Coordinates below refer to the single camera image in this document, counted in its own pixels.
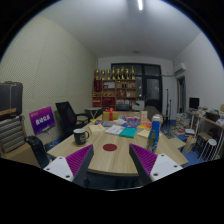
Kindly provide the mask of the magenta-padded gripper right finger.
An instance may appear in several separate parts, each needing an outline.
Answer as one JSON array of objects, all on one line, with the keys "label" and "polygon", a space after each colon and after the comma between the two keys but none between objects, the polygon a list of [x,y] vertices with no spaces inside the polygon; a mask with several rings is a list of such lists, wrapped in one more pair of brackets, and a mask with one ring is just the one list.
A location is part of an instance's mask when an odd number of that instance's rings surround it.
[{"label": "magenta-padded gripper right finger", "polygon": [[134,161],[143,186],[182,169],[166,154],[156,155],[134,144],[129,144],[129,154]]}]

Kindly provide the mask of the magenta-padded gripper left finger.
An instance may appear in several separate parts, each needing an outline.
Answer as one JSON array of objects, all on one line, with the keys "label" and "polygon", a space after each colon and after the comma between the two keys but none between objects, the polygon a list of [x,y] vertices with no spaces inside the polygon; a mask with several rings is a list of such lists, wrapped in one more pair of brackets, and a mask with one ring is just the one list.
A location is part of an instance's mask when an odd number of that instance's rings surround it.
[{"label": "magenta-padded gripper left finger", "polygon": [[67,157],[57,157],[44,170],[79,186],[83,186],[93,155],[93,146],[89,145]]}]

